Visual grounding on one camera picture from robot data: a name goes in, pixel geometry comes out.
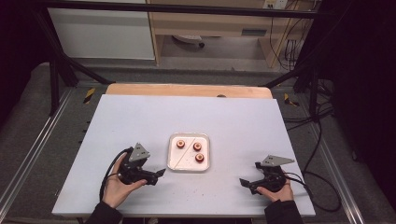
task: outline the white plate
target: white plate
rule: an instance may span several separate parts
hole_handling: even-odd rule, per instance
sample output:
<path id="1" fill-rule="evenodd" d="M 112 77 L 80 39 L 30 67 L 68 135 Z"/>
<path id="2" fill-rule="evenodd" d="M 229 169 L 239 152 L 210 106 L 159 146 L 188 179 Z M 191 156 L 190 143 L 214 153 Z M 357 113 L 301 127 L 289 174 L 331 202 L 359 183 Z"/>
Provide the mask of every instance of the white plate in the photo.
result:
<path id="1" fill-rule="evenodd" d="M 177 142 L 183 141 L 184 147 L 178 147 Z M 201 144 L 200 150 L 194 149 L 194 144 Z M 196 160 L 202 154 L 203 161 Z M 202 172 L 209 168 L 209 138 L 204 133 L 174 133 L 169 139 L 168 167 L 176 171 Z"/>

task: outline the small round object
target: small round object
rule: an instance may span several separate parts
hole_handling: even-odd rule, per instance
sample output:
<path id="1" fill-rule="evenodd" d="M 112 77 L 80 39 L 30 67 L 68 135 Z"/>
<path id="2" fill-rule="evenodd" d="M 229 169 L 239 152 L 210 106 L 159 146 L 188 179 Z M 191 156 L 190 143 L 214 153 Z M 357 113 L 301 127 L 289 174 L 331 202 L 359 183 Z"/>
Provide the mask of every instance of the small round object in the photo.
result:
<path id="1" fill-rule="evenodd" d="M 193 147 L 194 147 L 195 151 L 199 151 L 199 150 L 201 150 L 202 145 L 201 145 L 201 143 L 194 143 Z"/>
<path id="2" fill-rule="evenodd" d="M 202 162 L 204 159 L 205 159 L 205 157 L 204 157 L 204 154 L 202 154 L 202 153 L 198 153 L 195 156 L 195 160 L 198 161 L 198 162 Z"/>
<path id="3" fill-rule="evenodd" d="M 178 140 L 178 141 L 176 142 L 176 145 L 177 145 L 177 147 L 179 147 L 179 148 L 183 148 L 184 145 L 185 145 L 185 143 L 184 143 L 183 140 Z"/>

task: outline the metal bracket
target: metal bracket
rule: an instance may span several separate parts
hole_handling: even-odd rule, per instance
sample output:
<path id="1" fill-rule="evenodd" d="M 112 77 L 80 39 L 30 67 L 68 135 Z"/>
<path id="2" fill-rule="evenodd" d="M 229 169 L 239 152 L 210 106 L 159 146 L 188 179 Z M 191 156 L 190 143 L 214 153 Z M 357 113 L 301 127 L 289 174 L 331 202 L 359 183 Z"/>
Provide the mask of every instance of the metal bracket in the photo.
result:
<path id="1" fill-rule="evenodd" d="M 292 162 L 294 162 L 294 160 L 292 159 L 268 155 L 267 158 L 265 158 L 265 160 L 262 161 L 262 166 L 275 167 Z"/>
<path id="2" fill-rule="evenodd" d="M 131 153 L 131 157 L 129 158 L 129 162 L 131 161 L 140 161 L 143 159 L 148 158 L 149 152 L 147 152 L 140 143 L 136 143 L 136 146 L 134 146 L 134 151 Z"/>

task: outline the black pole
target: black pole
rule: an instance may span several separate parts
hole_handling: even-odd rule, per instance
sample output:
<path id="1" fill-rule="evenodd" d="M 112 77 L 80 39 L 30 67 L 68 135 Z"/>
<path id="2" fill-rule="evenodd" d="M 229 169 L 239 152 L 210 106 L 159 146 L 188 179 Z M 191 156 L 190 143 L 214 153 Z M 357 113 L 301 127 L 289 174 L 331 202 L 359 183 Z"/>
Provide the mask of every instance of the black pole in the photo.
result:
<path id="1" fill-rule="evenodd" d="M 205 6 L 182 6 L 182 5 L 162 5 L 162 4 L 137 4 L 137 3 L 109 3 L 109 2 L 85 2 L 85 1 L 64 1 L 64 0 L 37 0 L 42 7 L 88 9 L 88 10 L 109 10 L 109 11 L 144 11 L 144 12 L 169 12 L 169 13 L 190 13 L 190 14 L 213 14 L 213 15 L 234 15 L 252 17 L 273 17 L 273 18 L 299 18 L 318 19 L 330 18 L 334 15 L 330 12 L 316 11 L 296 11 L 265 8 L 247 7 L 205 7 Z"/>

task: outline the aluminum rail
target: aluminum rail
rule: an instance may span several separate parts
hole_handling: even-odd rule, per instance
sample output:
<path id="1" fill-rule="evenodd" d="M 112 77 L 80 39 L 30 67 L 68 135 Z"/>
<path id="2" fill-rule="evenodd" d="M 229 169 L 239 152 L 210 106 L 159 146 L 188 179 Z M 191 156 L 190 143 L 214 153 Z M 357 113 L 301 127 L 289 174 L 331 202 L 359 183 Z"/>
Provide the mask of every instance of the aluminum rail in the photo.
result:
<path id="1" fill-rule="evenodd" d="M 50 134 L 52 130 L 56 126 L 59 118 L 61 117 L 68 100 L 71 96 L 71 93 L 74 90 L 72 88 L 66 90 L 61 98 L 61 105 L 55 114 L 48 118 L 46 124 L 44 125 L 43 129 L 41 130 L 40 134 L 38 135 L 37 139 L 31 146 L 29 152 L 27 153 L 25 159 L 21 163 L 20 168 L 18 169 L 17 173 L 14 175 L 12 180 L 9 182 L 6 190 L 4 191 L 3 195 L 0 198 L 0 223 L 3 222 L 3 219 L 6 217 L 6 214 L 11 207 L 12 203 L 14 202 L 15 198 L 17 197 L 23 183 L 25 182 L 27 176 L 29 175 L 30 171 L 32 170 L 33 166 L 35 165 L 35 161 L 37 160 L 38 156 L 40 155 L 41 150 L 43 149 L 44 145 L 46 145 L 47 140 L 50 138 Z"/>

